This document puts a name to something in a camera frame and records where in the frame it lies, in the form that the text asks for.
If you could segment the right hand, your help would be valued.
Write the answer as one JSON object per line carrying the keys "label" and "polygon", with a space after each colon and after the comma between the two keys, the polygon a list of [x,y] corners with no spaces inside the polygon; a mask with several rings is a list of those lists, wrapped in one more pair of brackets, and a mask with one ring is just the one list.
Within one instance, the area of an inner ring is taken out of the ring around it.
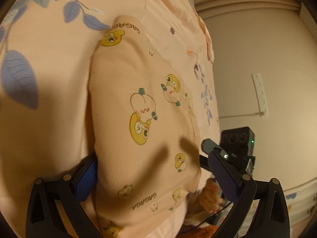
{"label": "right hand", "polygon": [[200,206],[210,214],[220,211],[222,205],[225,204],[225,201],[219,195],[219,191],[219,185],[212,178],[209,178],[198,196]]}

